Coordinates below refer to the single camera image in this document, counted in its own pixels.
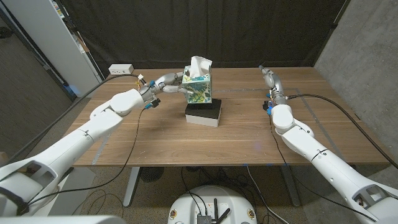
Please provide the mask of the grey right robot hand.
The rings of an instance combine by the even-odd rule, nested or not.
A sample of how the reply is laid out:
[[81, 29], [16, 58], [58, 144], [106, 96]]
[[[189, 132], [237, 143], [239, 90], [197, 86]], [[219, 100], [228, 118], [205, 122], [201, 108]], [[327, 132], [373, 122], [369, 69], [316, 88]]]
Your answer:
[[263, 74], [266, 86], [269, 88], [271, 101], [273, 101], [275, 105], [286, 105], [287, 99], [284, 95], [282, 82], [278, 74], [262, 65], [259, 66], [259, 69]]

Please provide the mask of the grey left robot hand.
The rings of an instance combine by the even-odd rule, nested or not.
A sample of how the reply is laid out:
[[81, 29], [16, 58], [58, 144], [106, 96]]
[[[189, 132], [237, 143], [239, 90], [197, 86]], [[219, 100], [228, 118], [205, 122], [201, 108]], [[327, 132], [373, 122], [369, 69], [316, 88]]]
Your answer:
[[142, 96], [144, 102], [153, 100], [159, 93], [184, 93], [193, 94], [192, 90], [188, 90], [182, 86], [183, 73], [168, 73], [155, 81], [150, 81], [147, 83], [142, 75], [139, 75], [139, 80], [144, 85], [139, 93]]

